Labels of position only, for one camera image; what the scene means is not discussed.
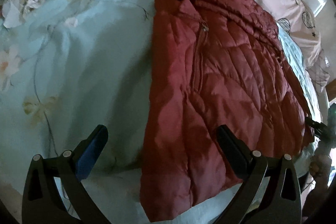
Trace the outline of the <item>person's right hand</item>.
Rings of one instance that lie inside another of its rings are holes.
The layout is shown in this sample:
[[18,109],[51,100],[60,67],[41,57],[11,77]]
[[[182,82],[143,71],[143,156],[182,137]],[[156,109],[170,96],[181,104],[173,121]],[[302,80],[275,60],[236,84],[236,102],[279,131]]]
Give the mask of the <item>person's right hand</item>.
[[310,175],[313,178],[329,178],[332,159],[328,155],[315,155],[310,163]]

